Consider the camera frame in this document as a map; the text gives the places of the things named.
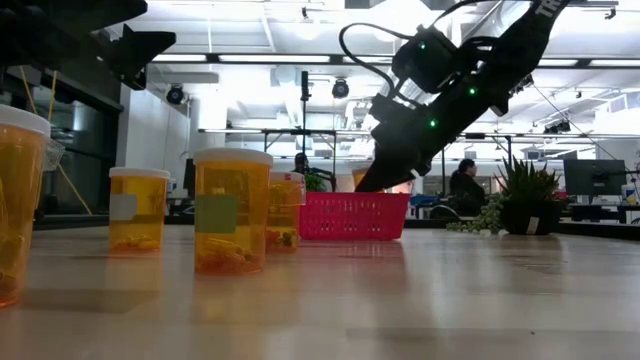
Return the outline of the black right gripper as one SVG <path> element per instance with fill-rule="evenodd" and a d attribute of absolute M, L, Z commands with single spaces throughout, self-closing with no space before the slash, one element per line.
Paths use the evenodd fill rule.
<path fill-rule="evenodd" d="M 451 89 L 429 104 L 410 108 L 383 95 L 370 114 L 374 161 L 356 192 L 378 192 L 425 175 L 437 152 L 468 125 L 468 91 Z"/>

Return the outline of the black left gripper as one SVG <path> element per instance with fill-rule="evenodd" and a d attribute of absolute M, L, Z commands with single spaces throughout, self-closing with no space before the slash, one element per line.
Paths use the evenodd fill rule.
<path fill-rule="evenodd" d="M 108 70 L 132 90 L 145 90 L 147 64 L 176 43 L 174 32 L 133 31 L 123 26 L 122 36 L 115 40 L 104 37 L 101 30 L 89 31 L 79 25 L 54 25 L 54 69 L 64 65 L 80 65 L 85 70 Z"/>

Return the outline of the amber pill bottle colourful pills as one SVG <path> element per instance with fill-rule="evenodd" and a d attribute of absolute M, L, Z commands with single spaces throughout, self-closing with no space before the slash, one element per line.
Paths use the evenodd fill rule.
<path fill-rule="evenodd" d="M 300 234 L 300 208 L 306 202 L 305 178 L 296 172 L 271 172 L 266 250 L 270 253 L 294 253 Z"/>

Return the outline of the amber pill bottle white label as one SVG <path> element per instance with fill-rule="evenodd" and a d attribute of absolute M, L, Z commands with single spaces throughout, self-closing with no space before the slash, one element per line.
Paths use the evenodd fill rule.
<path fill-rule="evenodd" d="M 159 251 L 170 173 L 114 167 L 109 177 L 109 250 L 115 253 Z"/>

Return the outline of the white cup bottom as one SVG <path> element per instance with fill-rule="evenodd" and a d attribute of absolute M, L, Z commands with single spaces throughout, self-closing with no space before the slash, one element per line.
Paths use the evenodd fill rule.
<path fill-rule="evenodd" d="M 38 115 L 0 105 L 0 308 L 16 303 L 26 284 L 50 129 Z"/>

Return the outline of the white cup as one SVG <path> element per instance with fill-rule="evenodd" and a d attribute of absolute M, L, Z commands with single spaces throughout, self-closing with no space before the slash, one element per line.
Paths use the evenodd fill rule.
<path fill-rule="evenodd" d="M 209 148 L 194 154 L 194 165 L 194 271 L 261 271 L 273 157 L 256 150 Z"/>
<path fill-rule="evenodd" d="M 0 308 L 16 303 L 26 284 L 50 129 L 38 115 L 0 105 Z"/>

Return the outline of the red plastic mesh basket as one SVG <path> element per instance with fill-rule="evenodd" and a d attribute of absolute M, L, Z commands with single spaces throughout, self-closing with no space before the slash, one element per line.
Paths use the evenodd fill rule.
<path fill-rule="evenodd" d="M 309 192 L 300 208 L 304 240 L 395 240 L 401 237 L 409 194 Z"/>

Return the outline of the person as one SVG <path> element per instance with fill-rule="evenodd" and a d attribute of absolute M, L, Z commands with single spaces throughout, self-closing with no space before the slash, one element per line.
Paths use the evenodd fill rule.
<path fill-rule="evenodd" d="M 335 192 L 336 177 L 327 170 L 310 167 L 307 156 L 300 152 L 295 156 L 294 172 L 302 174 L 307 192 Z"/>
<path fill-rule="evenodd" d="M 489 197 L 475 180 L 477 166 L 472 159 L 463 159 L 449 180 L 451 208 L 461 217 L 477 217 Z"/>

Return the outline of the trailing green succulent sprig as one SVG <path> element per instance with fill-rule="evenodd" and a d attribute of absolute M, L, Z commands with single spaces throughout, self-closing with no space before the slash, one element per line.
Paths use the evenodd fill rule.
<path fill-rule="evenodd" d="M 488 231 L 497 235 L 502 229 L 501 211 L 504 208 L 505 197 L 494 194 L 489 197 L 488 203 L 480 208 L 480 214 L 468 221 L 448 223 L 446 229 L 455 232 L 481 233 Z"/>

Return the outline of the white cup near centre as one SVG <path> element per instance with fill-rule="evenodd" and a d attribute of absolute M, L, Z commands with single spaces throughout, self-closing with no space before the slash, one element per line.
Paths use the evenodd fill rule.
<path fill-rule="evenodd" d="M 261 271 L 273 157 L 256 150 L 209 148 L 194 154 L 194 165 L 194 271 Z"/>

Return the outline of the potted green succulent plant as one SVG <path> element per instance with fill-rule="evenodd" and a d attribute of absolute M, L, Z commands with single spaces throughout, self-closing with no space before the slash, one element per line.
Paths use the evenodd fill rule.
<path fill-rule="evenodd" d="M 501 188 L 500 220 L 512 235 L 548 235 L 557 225 L 561 202 L 556 198 L 559 176 L 547 165 L 536 168 L 531 161 L 504 159 L 498 168 Z"/>

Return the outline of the translucent plastic object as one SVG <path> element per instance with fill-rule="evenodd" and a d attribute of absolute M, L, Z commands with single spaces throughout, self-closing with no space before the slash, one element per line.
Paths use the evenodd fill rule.
<path fill-rule="evenodd" d="M 65 147 L 56 140 L 48 139 L 45 147 L 45 157 L 43 160 L 43 171 L 55 171 L 64 155 Z"/>

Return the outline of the black computer monitor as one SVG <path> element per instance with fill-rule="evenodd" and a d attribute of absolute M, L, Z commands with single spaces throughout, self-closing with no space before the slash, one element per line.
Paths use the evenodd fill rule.
<path fill-rule="evenodd" d="M 620 195 L 627 184 L 623 160 L 563 161 L 566 191 L 569 195 Z"/>

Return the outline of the black background workstation frame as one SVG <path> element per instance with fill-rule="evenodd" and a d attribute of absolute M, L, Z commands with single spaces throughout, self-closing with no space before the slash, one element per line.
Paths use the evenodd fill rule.
<path fill-rule="evenodd" d="M 302 152 L 302 128 L 289 129 L 199 129 L 199 133 L 221 134 L 223 147 L 257 150 L 274 158 L 274 171 L 294 172 L 295 156 Z M 306 129 L 306 156 L 310 167 L 332 172 L 336 177 L 368 168 L 373 161 L 373 142 L 366 131 Z M 342 189 L 352 192 L 353 189 Z"/>
<path fill-rule="evenodd" d="M 444 192 L 446 178 L 465 158 L 474 160 L 479 175 L 488 178 L 503 160 L 525 160 L 561 171 L 569 157 L 622 160 L 635 173 L 640 170 L 640 134 L 462 133 L 435 155 L 431 174 L 441 179 L 439 190 Z"/>

